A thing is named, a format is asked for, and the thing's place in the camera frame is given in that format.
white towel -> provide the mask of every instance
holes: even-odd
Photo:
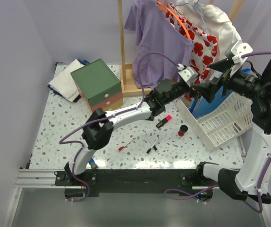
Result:
[[[79,92],[70,73],[83,66],[77,59],[74,60],[58,76],[52,79],[49,85],[68,101],[73,102],[78,97]]]

wooden pole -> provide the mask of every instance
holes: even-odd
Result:
[[[229,18],[231,20],[231,22],[234,22],[235,19],[237,18],[238,16],[238,13],[240,12],[243,4],[245,3],[246,0],[235,0],[231,9],[230,9],[230,12],[229,12]]]
[[[126,84],[126,68],[125,68],[125,47],[124,47],[124,28],[123,28],[123,10],[122,0],[118,0],[118,12],[120,23],[120,42],[121,42],[121,57],[122,57],[122,77],[123,83]]]

black cap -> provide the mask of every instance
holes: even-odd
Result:
[[[182,132],[182,133],[186,133],[187,131],[188,131],[188,127],[187,127],[187,125],[182,125],[180,128],[179,128],[179,130]]]

blue hanger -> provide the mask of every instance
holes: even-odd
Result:
[[[198,9],[197,9],[197,6],[198,6],[199,1],[200,1],[200,0],[198,0],[194,5],[191,5],[190,3],[184,3],[184,4],[176,5],[176,6],[190,5],[190,6],[192,6],[193,8],[195,8],[196,11],[198,12],[198,14],[201,16],[201,18],[202,18],[202,20],[203,20],[203,25],[204,25],[205,31],[206,31],[206,33],[207,33],[207,35],[208,35],[209,32],[208,32],[208,30],[207,30],[207,26],[206,26],[206,24],[205,24],[205,21],[204,21],[204,19],[203,19],[203,16],[202,16],[202,14],[200,13],[200,11],[198,11]]]

orange hanger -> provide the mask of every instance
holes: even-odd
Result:
[[[187,31],[185,25],[184,25],[184,23],[178,18],[178,16],[177,16],[171,9],[169,9],[166,5],[164,5],[163,3],[161,3],[160,1],[157,1],[157,3],[159,4],[160,10],[161,10],[162,12],[164,12],[164,13],[170,12],[170,13],[178,20],[178,22],[181,24],[181,26],[183,27],[184,31],[186,32],[187,38],[188,38],[188,39],[191,39],[191,38],[190,38],[190,35],[189,35],[189,33],[188,33],[188,31]]]

